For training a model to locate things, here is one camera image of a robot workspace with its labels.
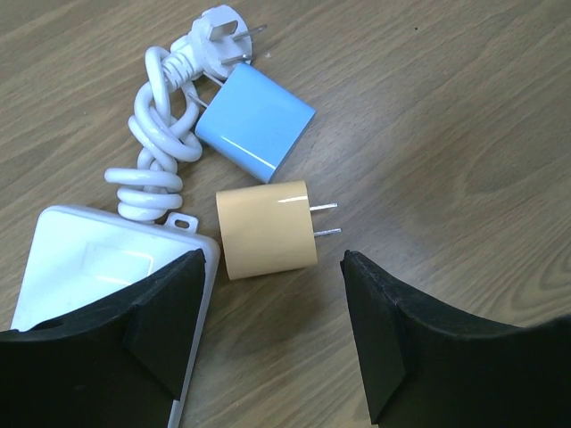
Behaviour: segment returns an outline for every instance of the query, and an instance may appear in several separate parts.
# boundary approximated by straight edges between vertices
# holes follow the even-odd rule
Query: metal prong
[[[208,109],[208,104],[201,100],[198,96],[191,94],[189,92],[186,93],[190,98],[192,98],[195,102],[199,103],[205,109]]]
[[[218,42],[224,36],[230,36],[231,34],[236,33],[238,29],[238,21],[230,21],[226,24],[219,25],[218,27],[214,27],[211,31],[210,36],[208,39],[211,42]]]
[[[240,56],[235,56],[233,58],[228,58],[227,60],[224,60],[221,62],[222,65],[230,65],[230,64],[234,64],[236,62],[242,62],[242,61],[250,61],[252,59],[251,55],[240,55]]]
[[[317,207],[310,207],[310,211],[330,210],[332,208],[337,208],[337,202],[328,203],[326,205],[318,205]]]
[[[218,86],[224,86],[224,82],[222,82],[222,80],[218,80],[217,78],[215,78],[211,74],[204,72],[203,75],[206,76],[207,78],[209,78],[210,80],[212,80]]]
[[[329,230],[324,230],[322,232],[314,232],[313,236],[317,237],[325,235],[334,235],[334,234],[340,234],[341,232],[343,232],[343,230],[341,229],[341,227],[338,227],[337,229],[329,229]]]
[[[254,34],[258,34],[261,33],[264,29],[266,29],[268,26],[267,25],[260,25],[259,27],[256,27],[255,29],[250,29],[248,31],[245,31],[244,33],[238,33],[236,34],[234,37],[232,37],[232,39],[237,42],[238,40],[242,40],[245,37],[251,37]]]

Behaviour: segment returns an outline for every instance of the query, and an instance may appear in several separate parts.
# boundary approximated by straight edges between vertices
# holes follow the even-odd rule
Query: white electronic device
[[[126,220],[106,211],[53,206],[39,216],[12,329],[27,331],[139,281],[187,251],[206,259],[203,300],[186,369],[181,400],[168,428],[178,427],[198,342],[219,264],[219,246],[198,235],[198,220],[170,213],[164,226]]]

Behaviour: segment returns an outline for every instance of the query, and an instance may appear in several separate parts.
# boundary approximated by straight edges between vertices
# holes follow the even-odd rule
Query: white power plug
[[[230,6],[205,11],[162,61],[170,87],[179,87],[181,78],[194,80],[204,72],[226,80],[240,61],[252,58],[249,35],[246,23]]]
[[[191,132],[199,107],[193,81],[203,73],[226,79],[241,62],[252,59],[251,35],[242,17],[227,5],[214,7],[194,21],[191,31],[172,44],[169,53],[150,47],[145,54],[149,81],[135,99],[128,126],[143,146],[136,169],[111,168],[109,183],[121,185],[119,214],[135,221],[155,221],[167,210],[182,206],[177,161],[195,162],[203,148]],[[180,119],[170,114],[170,93],[181,89],[186,111]]]

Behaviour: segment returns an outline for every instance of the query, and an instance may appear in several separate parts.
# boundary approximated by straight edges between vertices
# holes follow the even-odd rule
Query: wall charger
[[[336,203],[310,206],[303,181],[257,185],[216,193],[222,245],[230,279],[306,268],[318,262],[311,213]]]
[[[178,426],[219,264],[219,246],[196,233],[198,220],[171,213],[164,226],[128,221],[106,211],[53,206],[40,214],[29,252],[12,329],[28,331],[83,308],[170,263],[202,249],[203,299],[181,400],[173,401],[168,428]]]
[[[269,183],[315,115],[315,109],[240,63],[220,85],[195,133],[242,169]]]

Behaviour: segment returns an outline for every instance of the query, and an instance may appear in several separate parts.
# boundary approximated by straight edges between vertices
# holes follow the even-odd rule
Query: wooden table
[[[103,172],[138,154],[126,123],[146,47],[214,3],[0,5],[2,328],[40,211],[116,209]],[[480,316],[530,325],[571,311],[568,0],[230,3],[269,25],[255,66],[318,110],[277,181],[339,202],[315,224],[343,233],[319,239],[316,267],[232,283],[220,269],[183,426],[369,426],[345,249]],[[255,184],[212,150],[180,175],[182,210],[217,239],[215,192]]]

